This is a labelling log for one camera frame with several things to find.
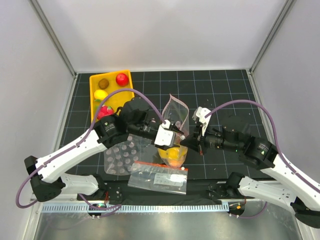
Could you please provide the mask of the pink polka dot zip bag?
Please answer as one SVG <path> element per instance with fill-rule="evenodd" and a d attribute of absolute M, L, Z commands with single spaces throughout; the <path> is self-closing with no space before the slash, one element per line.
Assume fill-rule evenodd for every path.
<path fill-rule="evenodd" d="M 183 136 L 189 135 L 189 113 L 188 106 L 173 95 L 169 95 L 169 100 L 162 110 L 162 116 L 165 120 L 169 120 L 174 124 L 183 134 L 177 134 L 174 140 L 174 147 L 180 147 L 180 142 L 183 140 Z M 160 157 L 163 163 L 167 166 L 168 161 Z"/>

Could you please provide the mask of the yellow mango toy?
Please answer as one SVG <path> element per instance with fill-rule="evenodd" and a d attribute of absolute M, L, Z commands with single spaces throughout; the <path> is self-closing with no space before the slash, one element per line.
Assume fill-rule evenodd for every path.
<path fill-rule="evenodd" d="M 166 161 L 184 161 L 188 148 L 184 146 L 172 147 L 167 150 L 158 149 L 159 156 Z"/>

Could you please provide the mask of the orange peach toy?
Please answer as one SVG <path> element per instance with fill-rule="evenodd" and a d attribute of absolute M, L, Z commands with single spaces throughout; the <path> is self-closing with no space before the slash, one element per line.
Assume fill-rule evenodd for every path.
<path fill-rule="evenodd" d="M 184 160 L 182 159 L 168 159 L 167 160 L 167 163 L 170 167 L 173 167 L 173 168 L 180 168 L 183 163 L 184 163 Z"/>

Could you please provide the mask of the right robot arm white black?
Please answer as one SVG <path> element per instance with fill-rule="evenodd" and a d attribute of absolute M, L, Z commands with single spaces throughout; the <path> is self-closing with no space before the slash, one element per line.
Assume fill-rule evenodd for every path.
<path fill-rule="evenodd" d="M 269 175 L 282 184 L 274 187 L 233 172 L 224 185 L 229 198 L 252 197 L 277 205 L 294 214 L 305 225 L 320 227 L 320 194 L 314 189 L 319 183 L 307 184 L 310 178 L 293 169 L 290 162 L 283 162 L 276 146 L 268 140 L 252 136 L 249 125 L 237 116 L 226 119 L 222 130 L 205 128 L 198 123 L 193 133 L 180 142 L 184 147 L 203 155 L 208 149 L 236 153 L 240 162 Z"/>

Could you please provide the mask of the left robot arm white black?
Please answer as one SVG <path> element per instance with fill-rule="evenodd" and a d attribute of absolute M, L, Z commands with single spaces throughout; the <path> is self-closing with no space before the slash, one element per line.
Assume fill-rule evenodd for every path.
<path fill-rule="evenodd" d="M 106 195 L 106 186 L 98 174 L 72 175 L 66 172 L 87 158 L 122 144 L 131 136 L 150 140 L 162 150 L 177 146 L 184 139 L 183 132 L 173 121 L 164 123 L 148 118 L 150 106 L 141 98 L 134 97 L 102 117 L 81 136 L 54 153 L 24 160 L 30 185 L 38 202 L 47 202 L 61 193 L 82 194 L 94 200 Z"/>

